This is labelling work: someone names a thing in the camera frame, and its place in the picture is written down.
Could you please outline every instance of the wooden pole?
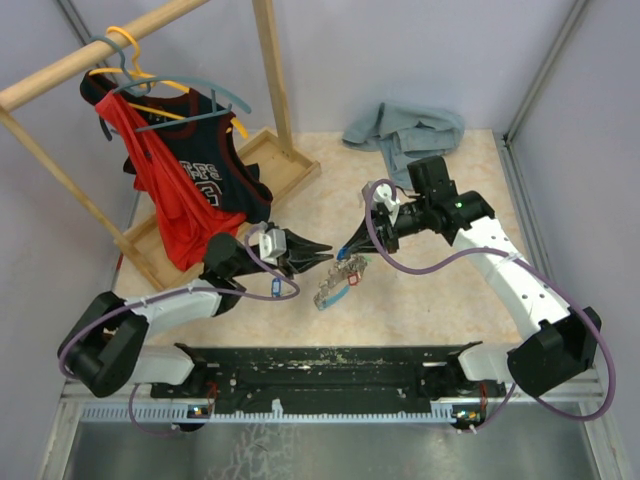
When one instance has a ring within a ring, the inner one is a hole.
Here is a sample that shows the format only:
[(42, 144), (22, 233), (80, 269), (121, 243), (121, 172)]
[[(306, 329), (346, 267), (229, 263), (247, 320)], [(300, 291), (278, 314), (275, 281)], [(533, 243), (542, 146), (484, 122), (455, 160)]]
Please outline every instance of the wooden pole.
[[(133, 38), (139, 40), (207, 1), (171, 0), (161, 7), (138, 17), (123, 28)], [(130, 45), (129, 41), (119, 33), (110, 33), (106, 36), (121, 47)], [(11, 112), (60, 85), (65, 80), (101, 62), (113, 55), (114, 52), (113, 48), (104, 42), (92, 42), (2, 90), (0, 92), (0, 106), (7, 112)]]
[(293, 154), (289, 103), (282, 73), (282, 57), (278, 43), (278, 30), (272, 0), (253, 0), (253, 12), (258, 27), (258, 37), (262, 48), (262, 59), (267, 74), (271, 108), (276, 120), (276, 130), (280, 147), (287, 155)]
[(62, 170), (47, 152), (29, 135), (27, 130), (4, 108), (0, 107), (0, 121), (7, 127), (20, 143), (60, 182), (78, 202), (86, 208), (117, 240), (122, 252), (131, 259), (145, 277), (153, 278), (155, 268), (144, 255), (122, 234), (122, 232), (106, 217), (82, 189)]

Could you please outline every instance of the white plastic bracket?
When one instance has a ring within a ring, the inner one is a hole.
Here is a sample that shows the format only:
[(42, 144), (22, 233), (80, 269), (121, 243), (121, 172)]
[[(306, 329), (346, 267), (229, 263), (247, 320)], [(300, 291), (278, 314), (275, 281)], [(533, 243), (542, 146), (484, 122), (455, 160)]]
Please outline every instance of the white plastic bracket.
[[(374, 182), (368, 182), (362, 188), (362, 197), (367, 198), (367, 194), (371, 189), (371, 186)], [(393, 191), (389, 185), (379, 185), (376, 188), (376, 191), (373, 193), (373, 203), (374, 205), (378, 203), (384, 204), (387, 207), (389, 213), (389, 219), (391, 220), (391, 224), (395, 225), (396, 220), (398, 219), (398, 213), (400, 212), (400, 199), (396, 196), (396, 199), (393, 199)]]
[(287, 251), (287, 239), (284, 231), (272, 228), (258, 234), (260, 260), (272, 265), (278, 264), (278, 257)]

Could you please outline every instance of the cable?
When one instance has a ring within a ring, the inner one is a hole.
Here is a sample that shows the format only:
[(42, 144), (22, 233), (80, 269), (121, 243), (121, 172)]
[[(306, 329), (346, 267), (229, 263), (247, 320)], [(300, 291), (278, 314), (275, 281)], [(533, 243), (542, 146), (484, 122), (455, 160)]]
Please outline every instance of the cable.
[[(377, 181), (373, 182), (373, 184), (371, 185), (371, 188), (369, 189), (369, 191), (368, 191), (368, 193), (366, 195), (366, 198), (365, 198), (365, 209), (366, 210), (365, 210), (365, 214), (364, 214), (364, 219), (365, 219), (365, 223), (367, 224), (367, 231), (369, 232), (369, 236), (371, 237), (371, 241), (373, 242), (373, 245), (376, 247), (376, 250), (378, 251), (380, 256), (382, 258), (384, 258), (388, 264), (390, 264), (391, 266), (393, 266), (396, 269), (400, 270), (401, 272), (408, 273), (409, 275), (425, 275), (425, 274), (428, 274), (428, 273), (433, 273), (433, 272), (436, 272), (436, 271), (440, 270), (443, 267), (446, 267), (450, 263), (455, 262), (459, 258), (465, 257), (467, 255), (476, 254), (476, 253), (485, 253), (485, 254), (490, 254), (490, 255), (498, 255), (499, 257), (508, 257), (510, 255), (508, 252), (505, 252), (503, 250), (498, 250), (496, 248), (482, 247), (482, 248), (469, 248), (467, 250), (461, 250), (461, 251), (459, 251), (457, 253), (454, 253), (450, 257), (445, 258), (441, 262), (438, 262), (435, 265), (432, 265), (430, 267), (425, 267), (425, 268), (410, 268), (410, 267), (407, 267), (405, 265), (402, 265), (402, 264), (396, 262), (393, 258), (391, 258), (391, 255), (389, 255), (387, 253), (387, 251), (384, 249), (384, 246), (382, 245), (380, 240), (378, 240), (375, 228), (373, 226), (373, 219), (371, 218), (371, 210), (372, 210), (372, 207), (373, 207), (373, 194), (375, 193), (376, 189), (380, 185), (389, 185), (391, 187), (391, 190), (392, 190), (393, 199), (394, 200), (396, 199), (397, 192), (396, 192), (395, 184), (393, 182), (391, 182), (390, 180), (385, 180), (385, 179), (381, 179), (381, 180), (377, 180)], [(600, 408), (598, 408), (598, 410), (596, 410), (595, 412), (590, 413), (588, 415), (573, 415), (573, 414), (570, 414), (570, 413), (567, 413), (567, 412), (563, 412), (562, 410), (559, 410), (559, 409), (555, 408), (554, 406), (552, 406), (549, 403), (545, 402), (541, 398), (534, 397), (534, 399), (536, 400), (536, 402), (538, 402), (540, 405), (545, 407), (547, 410), (550, 410), (551, 412), (553, 412), (553, 413), (555, 413), (557, 415), (560, 415), (563, 418), (568, 418), (568, 419), (571, 419), (571, 420), (580, 420), (580, 421), (583, 421), (583, 422), (590, 421), (590, 420), (596, 420), (596, 419), (600, 418), (611, 407), (611, 404), (613, 402), (613, 397), (615, 396), (615, 392), (616, 392), (616, 369), (615, 369), (615, 365), (613, 363), (613, 356), (611, 355), (611, 351), (609, 350), (609, 347), (607, 346), (604, 338), (602, 337), (602, 335), (600, 334), (598, 329), (595, 327), (595, 325), (593, 324), (591, 319), (587, 316), (586, 313), (584, 313), (584, 310), (582, 310), (582, 308), (580, 308), (578, 302), (576, 302), (567, 292), (562, 290), (558, 285), (556, 285), (554, 282), (552, 282), (549, 278), (547, 278), (542, 273), (538, 272), (535, 268), (533, 268), (527, 262), (525, 262), (525, 261), (523, 261), (523, 260), (521, 260), (519, 258), (513, 259), (513, 262), (516, 265), (518, 265), (519, 267), (521, 267), (524, 270), (526, 270), (527, 272), (529, 272), (531, 275), (536, 277), (538, 280), (540, 280), (544, 284), (548, 285), (549, 288), (551, 288), (553, 291), (555, 291), (556, 294), (560, 298), (562, 298), (565, 302), (567, 302), (569, 304), (569, 306), (576, 312), (576, 314), (578, 315), (578, 318), (582, 321), (584, 326), (587, 328), (587, 330), (589, 330), (591, 335), (593, 335), (593, 337), (596, 339), (597, 344), (600, 346), (600, 349), (602, 350), (602, 354), (604, 356), (604, 359), (605, 359), (605, 362), (606, 362), (606, 365), (607, 365), (607, 374), (609, 375), (609, 385), (608, 385), (608, 388), (607, 388), (607, 394), (606, 394), (606, 396), (604, 398), (604, 401), (602, 402), (602, 405), (600, 406)], [(509, 394), (507, 394), (507, 396), (505, 397), (503, 402), (500, 404), (500, 406), (498, 406), (498, 408), (493, 413), (491, 418), (488, 419), (483, 425), (486, 425), (487, 423), (489, 423), (489, 421), (492, 418), (494, 418), (496, 416), (496, 414), (499, 413), (502, 410), (502, 407), (504, 405), (506, 405), (506, 403), (509, 401), (509, 398), (511, 398), (511, 396)]]
[[(261, 229), (262, 229), (261, 225), (256, 225), (256, 226), (252, 227), (247, 232), (247, 234), (244, 237), (245, 250), (247, 251), (247, 254), (249, 255), (249, 257), (251, 257), (251, 259), (256, 264), (258, 264), (260, 267), (262, 267), (262, 269), (265, 272), (270, 273), (274, 277), (279, 278), (280, 280), (282, 280), (283, 282), (285, 282), (289, 286), (293, 287), (293, 289), (294, 289), (293, 293), (290, 293), (288, 295), (284, 295), (282, 297), (266, 297), (266, 296), (263, 296), (263, 295), (256, 295), (255, 293), (241, 292), (241, 291), (238, 291), (238, 290), (230, 290), (230, 289), (227, 289), (227, 288), (215, 288), (215, 287), (193, 287), (193, 288), (189, 288), (189, 287), (185, 287), (185, 288), (173, 290), (173, 291), (170, 291), (170, 292), (159, 293), (157, 295), (154, 295), (154, 296), (146, 298), (144, 301), (139, 301), (139, 302), (130, 303), (128, 305), (123, 305), (122, 307), (116, 308), (115, 310), (112, 310), (111, 312), (109, 312), (109, 313), (107, 313), (105, 315), (102, 315), (101, 317), (97, 318), (96, 320), (91, 322), (89, 325), (87, 325), (86, 327), (81, 329), (78, 333), (76, 333), (71, 338), (71, 340), (69, 340), (69, 342), (65, 345), (65, 347), (60, 352), (60, 357), (58, 359), (58, 368), (59, 368), (60, 372), (65, 377), (67, 377), (68, 379), (75, 380), (77, 377), (75, 375), (73, 375), (73, 373), (68, 371), (67, 367), (65, 365), (65, 362), (67, 360), (67, 356), (69, 355), (69, 352), (71, 351), (71, 349), (80, 340), (82, 340), (86, 335), (88, 335), (94, 328), (99, 327), (100, 325), (108, 322), (109, 320), (111, 320), (112, 318), (120, 315), (121, 313), (128, 312), (130, 310), (134, 310), (136, 308), (140, 308), (140, 307), (143, 307), (145, 305), (151, 305), (151, 304), (154, 304), (154, 303), (163, 302), (163, 301), (168, 300), (170, 298), (174, 298), (174, 297), (178, 297), (178, 296), (182, 296), (182, 295), (189, 295), (192, 292), (206, 292), (206, 293), (238, 295), (240, 297), (251, 298), (251, 299), (254, 299), (254, 300), (264, 300), (264, 301), (267, 301), (267, 302), (280, 302), (280, 301), (289, 300), (289, 299), (291, 299), (293, 297), (298, 296), (298, 294), (300, 293), (300, 286), (297, 283), (295, 283), (293, 280), (288, 279), (284, 275), (281, 275), (276, 270), (274, 270), (273, 268), (268, 266), (266, 263), (264, 263), (262, 260), (260, 260), (260, 258), (255, 253), (253, 253), (253, 251), (251, 250), (251, 247), (249, 245), (249, 240), (251, 239), (253, 234), (255, 234), (258, 230), (261, 230)], [(143, 431), (144, 433), (148, 433), (149, 435), (154, 435), (154, 436), (158, 436), (158, 437), (170, 437), (170, 436), (175, 435), (176, 432), (174, 432), (174, 431), (170, 431), (170, 432), (154, 432), (152, 430), (147, 430), (146, 428), (142, 427), (138, 423), (138, 421), (135, 419), (135, 416), (134, 416), (134, 413), (133, 413), (133, 400), (134, 400), (134, 397), (135, 397), (136, 392), (138, 391), (139, 387), (140, 387), (140, 384), (136, 384), (133, 387), (133, 390), (131, 392), (131, 396), (129, 397), (129, 417), (131, 418), (131, 423), (136, 428), (138, 428), (139, 430)]]

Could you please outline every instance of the hanger hook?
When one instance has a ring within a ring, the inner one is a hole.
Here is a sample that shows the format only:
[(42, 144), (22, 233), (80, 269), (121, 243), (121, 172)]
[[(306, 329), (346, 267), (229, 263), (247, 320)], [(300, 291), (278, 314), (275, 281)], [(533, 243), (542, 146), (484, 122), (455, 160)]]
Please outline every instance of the hanger hook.
[[(140, 45), (138, 45), (138, 41), (135, 38), (133, 38), (133, 35), (131, 35), (122, 27), (112, 25), (109, 28), (107, 28), (107, 33), (111, 33), (111, 32), (119, 33), (124, 38), (126, 38), (129, 41), (129, 43), (131, 43), (131, 46), (134, 49), (133, 56), (131, 57), (131, 63), (133, 65), (133, 68), (136, 71), (137, 76), (139, 77), (144, 76), (144, 72), (142, 71), (142, 69), (140, 68), (140, 64), (138, 63), (138, 58), (140, 58)], [(151, 83), (150, 86), (151, 88), (153, 88), (156, 86), (156, 84)]]
[[(122, 73), (127, 77), (127, 79), (130, 82), (133, 82), (135, 80), (131, 76), (131, 74), (129, 74), (129, 72), (127, 71), (127, 66), (126, 66), (127, 57), (126, 57), (124, 51), (122, 50), (122, 48), (120, 48), (120, 45), (118, 45), (116, 42), (111, 40), (109, 37), (105, 37), (104, 35), (93, 35), (91, 38), (89, 38), (89, 40), (91, 40), (92, 42), (96, 42), (96, 41), (104, 42), (107, 45), (109, 45), (111, 48), (113, 48), (113, 50), (115, 50), (115, 52), (118, 55), (120, 55), (120, 70), (122, 70)], [(140, 91), (139, 89), (133, 89), (133, 88), (127, 86), (127, 87), (124, 88), (124, 90), (126, 92), (130, 93), (131, 95), (136, 96), (136, 97), (140, 97), (142, 95), (146, 95), (147, 93), (149, 93), (151, 91), (151, 87), (149, 86), (149, 84), (144, 84), (142, 86), (142, 88), (144, 89), (144, 91)]]

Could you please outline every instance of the clothes hanger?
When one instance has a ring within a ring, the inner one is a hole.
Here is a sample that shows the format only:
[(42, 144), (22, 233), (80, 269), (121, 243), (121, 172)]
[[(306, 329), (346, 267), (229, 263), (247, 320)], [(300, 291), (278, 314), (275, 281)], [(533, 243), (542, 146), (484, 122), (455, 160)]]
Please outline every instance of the clothes hanger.
[[(99, 73), (122, 73), (124, 74), (127, 79), (130, 82), (135, 81), (134, 77), (142, 77), (142, 78), (153, 78), (154, 75), (151, 73), (146, 73), (144, 71), (142, 71), (142, 69), (140, 68), (140, 64), (138, 62), (138, 58), (140, 57), (140, 45), (138, 45), (138, 42), (136, 41), (135, 38), (133, 38), (133, 36), (127, 32), (125, 29), (121, 28), (121, 27), (117, 27), (117, 26), (110, 26), (109, 28), (107, 28), (107, 33), (111, 33), (111, 32), (117, 32), (119, 34), (121, 34), (123, 37), (125, 37), (133, 46), (134, 48), (134, 54), (131, 57), (131, 63), (133, 64), (133, 67), (135, 68), (135, 70), (127, 70), (126, 69), (126, 56), (123, 52), (123, 50), (120, 48), (120, 46), (115, 43), (113, 40), (111, 40), (108, 37), (104, 37), (102, 35), (94, 35), (93, 37), (91, 37), (91, 40), (100, 40), (103, 41), (105, 43), (107, 43), (108, 45), (110, 45), (114, 50), (116, 50), (116, 52), (120, 55), (120, 68), (114, 68), (114, 67), (107, 67), (107, 68), (95, 68), (93, 70), (91, 70), (89, 72), (89, 75), (96, 75)], [(183, 93), (188, 93), (189, 92), (189, 87), (182, 85), (180, 83), (177, 82), (173, 82), (171, 80), (164, 80), (162, 81), (163, 84), (175, 88), (177, 90), (180, 90)], [(125, 90), (136, 96), (136, 97), (140, 97), (142, 95), (146, 95), (150, 92), (151, 88), (154, 87), (156, 84), (156, 82), (149, 82), (149, 83), (142, 83), (140, 84), (140, 86), (143, 87), (143, 91), (142, 93), (140, 92), (139, 89), (132, 89), (132, 88), (126, 88)], [(145, 105), (138, 105), (135, 103), (129, 103), (129, 105), (133, 108), (135, 108), (136, 110), (141, 110), (144, 112), (148, 112), (148, 113), (153, 113), (155, 115), (160, 115), (163, 117), (167, 117), (167, 118), (172, 118), (174, 120), (184, 120), (185, 117), (181, 116), (181, 115), (176, 115), (170, 112), (166, 112), (164, 110), (158, 110), (156, 108), (151, 108), (151, 107), (147, 107)], [(246, 139), (249, 138), (249, 132), (247, 132), (246, 127), (242, 124), (242, 122), (240, 122), (240, 120), (238, 120), (236, 117), (231, 119), (231, 124), (238, 130), (238, 132), (240, 133), (240, 135), (242, 136), (242, 138)], [(138, 129), (137, 131), (142, 131), (142, 130), (151, 130), (151, 129)]]
[[(170, 81), (174, 81), (174, 82), (185, 82), (185, 83), (193, 83), (195, 85), (202, 85), (202, 86), (206, 86), (208, 88), (211, 89), (211, 102), (213, 104), (213, 108), (216, 109), (217, 108), (217, 104), (216, 104), (216, 92), (221, 93), (222, 95), (224, 95), (225, 97), (227, 97), (229, 100), (231, 100), (235, 105), (237, 105), (238, 107), (240, 107), (243, 111), (245, 111), (246, 113), (251, 113), (251, 107), (244, 102), (244, 100), (242, 100), (241, 98), (237, 97), (236, 95), (234, 95), (233, 93), (231, 93), (229, 90), (226, 90), (222, 87), (220, 87), (219, 85), (216, 85), (213, 82), (210, 82), (208, 80), (203, 80), (201, 78), (196, 78), (196, 77), (187, 77), (187, 76), (183, 76), (183, 75), (158, 75), (155, 77), (149, 77), (149, 78), (143, 78), (143, 79), (138, 79), (138, 80), (133, 80), (125, 85), (121, 85), (117, 88), (115, 88), (113, 90), (113, 93), (118, 93), (122, 90), (126, 90), (127, 88), (131, 88), (131, 87), (135, 87), (138, 85), (143, 85), (143, 84), (149, 84), (151, 82), (162, 82), (162, 81), (166, 81), (166, 80), (170, 80)], [(230, 103), (226, 109), (223, 110), (214, 110), (211, 113), (205, 113), (202, 115), (194, 115), (191, 117), (186, 117), (186, 118), (182, 118), (180, 120), (172, 120), (170, 122), (164, 122), (164, 123), (160, 123), (157, 125), (148, 125), (146, 127), (142, 127), (142, 128), (138, 128), (136, 130), (136, 132), (143, 132), (146, 130), (156, 130), (158, 128), (164, 128), (164, 127), (169, 127), (172, 125), (180, 125), (182, 123), (186, 123), (186, 122), (192, 122), (195, 120), (203, 120), (205, 118), (211, 118), (211, 117), (217, 117), (220, 115), (224, 115), (225, 113), (229, 113), (231, 111), (231, 107), (232, 104)]]
[[(89, 38), (89, 40), (91, 40), (92, 42), (95, 42), (95, 41), (104, 42), (107, 45), (109, 45), (111, 48), (113, 48), (118, 55), (120, 55), (120, 68), (109, 69), (109, 70), (113, 70), (113, 72), (107, 72), (107, 73), (122, 73), (125, 77), (127, 77), (127, 79), (130, 82), (135, 81), (132, 75), (132, 73), (135, 74), (135, 72), (130, 72), (129, 70), (126, 69), (127, 57), (122, 51), (122, 48), (120, 48), (120, 45), (118, 45), (116, 42), (111, 40), (109, 37), (105, 37), (103, 35), (93, 35), (91, 38)], [(127, 88), (126, 91), (127, 93), (130, 93), (135, 97), (141, 97), (143, 95), (147, 95), (151, 91), (151, 86), (149, 84), (147, 84), (145, 87), (142, 87), (142, 88), (144, 91), (141, 91), (140, 89), (134, 90), (131, 88)]]

